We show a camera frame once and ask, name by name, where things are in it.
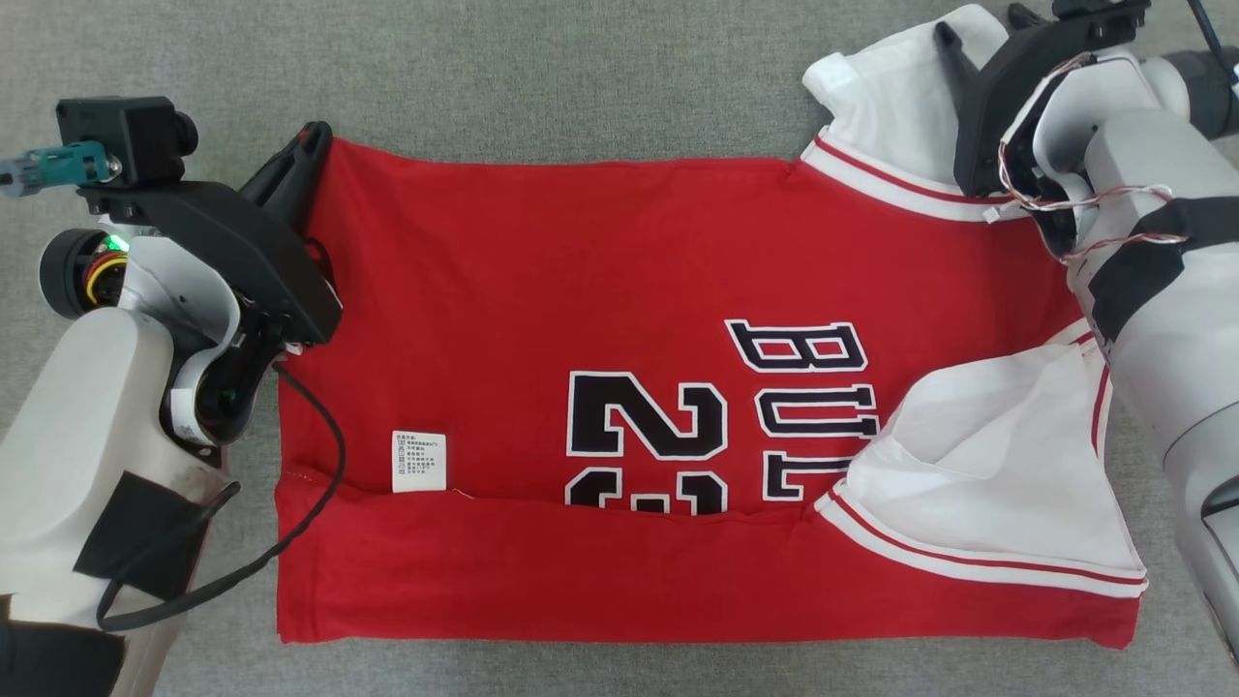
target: gray carpet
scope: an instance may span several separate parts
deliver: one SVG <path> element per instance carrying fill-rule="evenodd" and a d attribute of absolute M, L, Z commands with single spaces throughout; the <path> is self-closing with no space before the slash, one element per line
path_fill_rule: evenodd
<path fill-rule="evenodd" d="M 1239 42 L 1239 4 L 1207 0 Z M 59 97 L 166 94 L 202 131 L 191 175 L 238 184 L 306 120 L 406 155 L 488 161 L 795 156 L 829 118 L 800 88 L 815 58 L 855 51 L 958 0 L 5 0 L 0 152 L 58 142 Z M 1035 2 L 1047 9 L 1048 0 Z M 1139 50 L 1203 42 L 1158 0 Z M 986 2 L 1000 11 L 1002 4 Z M 1239 146 L 1225 145 L 1239 161 Z M 58 191 L 0 201 L 0 428 L 64 322 L 35 261 L 89 224 Z M 233 451 L 245 485 L 214 527 L 199 577 L 274 536 L 274 394 Z M 1182 569 L 1166 488 L 1116 415 L 1110 473 L 1150 569 L 1126 651 L 1022 640 L 763 646 L 343 641 L 281 646 L 275 569 L 192 614 L 164 697 L 223 695 L 1175 695 L 1239 693 Z"/>

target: red jersey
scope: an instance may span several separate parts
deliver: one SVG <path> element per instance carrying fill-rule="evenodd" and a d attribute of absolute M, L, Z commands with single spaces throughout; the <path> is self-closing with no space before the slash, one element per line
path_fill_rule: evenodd
<path fill-rule="evenodd" d="M 337 140 L 310 235 L 344 314 L 290 371 L 348 467 L 280 560 L 280 635 L 1127 644 L 1103 365 L 986 207 L 829 135 L 558 166 Z M 280 415 L 286 532 L 336 447 Z"/>

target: black bracket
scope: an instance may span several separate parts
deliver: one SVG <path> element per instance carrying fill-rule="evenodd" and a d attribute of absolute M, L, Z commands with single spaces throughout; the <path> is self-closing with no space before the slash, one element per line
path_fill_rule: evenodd
<path fill-rule="evenodd" d="M 1134 41 L 1136 30 L 1145 24 L 1149 6 L 1150 0 L 1124 0 L 1113 5 L 1097 0 L 1061 0 L 1054 4 L 1059 21 L 1037 24 L 1031 17 L 1022 17 L 1020 24 L 1026 28 L 1015 32 L 975 77 L 960 67 L 958 57 L 948 54 L 944 58 L 948 74 L 960 85 L 961 93 L 955 181 L 966 196 L 1002 191 L 999 141 L 1037 84 L 1057 66 L 1080 53 Z"/>
<path fill-rule="evenodd" d="M 112 181 L 78 189 L 92 213 L 159 228 L 255 308 L 280 317 L 284 340 L 331 338 L 339 300 L 297 232 L 331 146 L 327 124 L 307 124 L 238 192 L 181 181 L 197 130 L 166 98 L 64 99 L 56 114 L 66 144 L 99 141 L 120 165 Z"/>

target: white tag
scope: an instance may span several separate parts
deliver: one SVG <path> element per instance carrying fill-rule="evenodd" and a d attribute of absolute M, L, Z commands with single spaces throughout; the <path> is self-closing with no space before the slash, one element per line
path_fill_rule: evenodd
<path fill-rule="evenodd" d="M 1023 207 L 1020 206 L 1018 201 L 1007 201 L 1001 206 L 985 208 L 985 212 L 981 214 L 985 217 L 985 222 L 994 224 L 1000 220 L 1016 220 L 1020 218 L 1027 218 L 1028 210 L 1025 210 Z"/>
<path fill-rule="evenodd" d="M 392 432 L 392 493 L 447 491 L 447 437 Z"/>

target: black tape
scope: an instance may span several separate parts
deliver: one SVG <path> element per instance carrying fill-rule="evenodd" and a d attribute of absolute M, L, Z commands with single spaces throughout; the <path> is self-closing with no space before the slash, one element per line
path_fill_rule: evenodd
<path fill-rule="evenodd" d="M 14 621 L 0 597 L 0 696 L 108 697 L 125 662 L 125 640 L 63 624 Z"/>
<path fill-rule="evenodd" d="M 186 501 L 175 491 L 126 472 L 120 475 L 103 515 L 87 537 L 73 571 L 113 579 L 135 550 L 147 546 L 164 531 L 183 525 L 201 510 L 202 506 Z M 206 532 L 202 526 L 182 543 L 144 560 L 119 581 L 160 600 L 183 594 Z"/>
<path fill-rule="evenodd" d="M 1093 321 L 1109 342 L 1127 321 L 1183 272 L 1183 254 L 1239 241 L 1239 197 L 1175 198 L 1136 223 L 1131 235 L 1181 234 L 1182 244 L 1125 244 L 1098 269 L 1088 287 Z"/>

